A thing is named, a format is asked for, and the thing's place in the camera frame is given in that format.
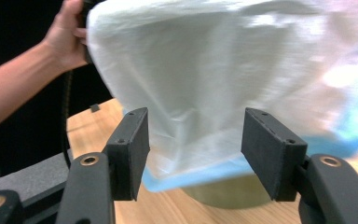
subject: wooden table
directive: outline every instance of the wooden table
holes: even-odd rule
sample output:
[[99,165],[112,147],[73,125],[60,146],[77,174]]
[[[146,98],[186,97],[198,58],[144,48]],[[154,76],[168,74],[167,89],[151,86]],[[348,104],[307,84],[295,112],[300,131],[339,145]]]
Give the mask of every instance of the wooden table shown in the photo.
[[[116,99],[100,104],[100,110],[83,111],[68,119],[68,137],[74,157],[101,151],[122,119]],[[358,172],[358,155],[349,160]],[[189,197],[181,189],[159,193],[140,187],[138,202],[115,202],[117,224],[184,223],[300,223],[295,203],[267,203],[248,209],[211,207]]]

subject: person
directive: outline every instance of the person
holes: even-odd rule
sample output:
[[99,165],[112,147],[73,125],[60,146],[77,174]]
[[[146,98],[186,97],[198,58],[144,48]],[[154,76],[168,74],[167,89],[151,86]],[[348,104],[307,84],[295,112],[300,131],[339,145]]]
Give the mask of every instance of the person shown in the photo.
[[45,38],[0,66],[0,123],[60,74],[86,65],[82,0],[64,0]]

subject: black cable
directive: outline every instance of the black cable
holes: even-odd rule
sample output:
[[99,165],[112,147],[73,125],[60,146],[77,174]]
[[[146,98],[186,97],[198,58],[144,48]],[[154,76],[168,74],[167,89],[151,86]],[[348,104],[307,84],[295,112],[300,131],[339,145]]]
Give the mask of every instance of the black cable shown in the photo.
[[66,121],[69,117],[69,104],[71,96],[71,86],[72,86],[72,74],[73,70],[66,72],[63,77],[63,94],[62,94],[62,154],[65,158],[66,165],[68,169],[71,167],[71,161],[68,155],[69,142],[66,135]]

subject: hand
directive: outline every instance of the hand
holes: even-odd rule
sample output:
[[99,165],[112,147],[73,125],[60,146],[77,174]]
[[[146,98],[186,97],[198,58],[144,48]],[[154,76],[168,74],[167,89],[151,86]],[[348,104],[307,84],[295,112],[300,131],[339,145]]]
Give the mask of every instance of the hand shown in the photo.
[[64,0],[42,44],[52,49],[64,71],[87,64],[85,55],[85,28],[78,28],[82,0]]

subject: black rubber pad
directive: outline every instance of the black rubber pad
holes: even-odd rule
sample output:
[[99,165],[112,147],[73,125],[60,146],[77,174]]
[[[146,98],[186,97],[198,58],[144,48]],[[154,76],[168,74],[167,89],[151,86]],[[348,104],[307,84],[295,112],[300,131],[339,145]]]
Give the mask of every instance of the black rubber pad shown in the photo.
[[109,158],[115,201],[136,200],[150,151],[147,108],[128,113],[103,149]]
[[296,199],[292,180],[295,167],[305,160],[305,141],[269,113],[246,108],[241,152],[272,200]]

